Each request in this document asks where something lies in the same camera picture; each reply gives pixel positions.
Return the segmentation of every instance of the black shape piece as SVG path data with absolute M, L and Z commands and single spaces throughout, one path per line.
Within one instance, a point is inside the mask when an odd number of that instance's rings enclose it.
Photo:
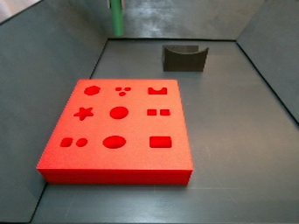
M 203 72 L 210 48 L 199 52 L 196 45 L 163 46 L 163 70 L 166 72 Z

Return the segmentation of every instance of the red foam block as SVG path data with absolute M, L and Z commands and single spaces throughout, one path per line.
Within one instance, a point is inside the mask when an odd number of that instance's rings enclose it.
M 176 80 L 80 80 L 38 170 L 55 184 L 187 185 L 192 155 Z

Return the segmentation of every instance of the gray wall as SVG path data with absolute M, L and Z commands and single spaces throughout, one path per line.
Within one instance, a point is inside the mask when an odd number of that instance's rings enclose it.
M 126 0 L 126 38 L 237 39 L 265 0 Z M 112 38 L 107 1 L 94 11 Z
M 266 1 L 238 43 L 299 122 L 299 1 Z
M 75 83 L 91 76 L 107 43 L 76 3 L 43 1 L 0 26 L 0 221 L 32 218 L 44 188 L 35 166 Z

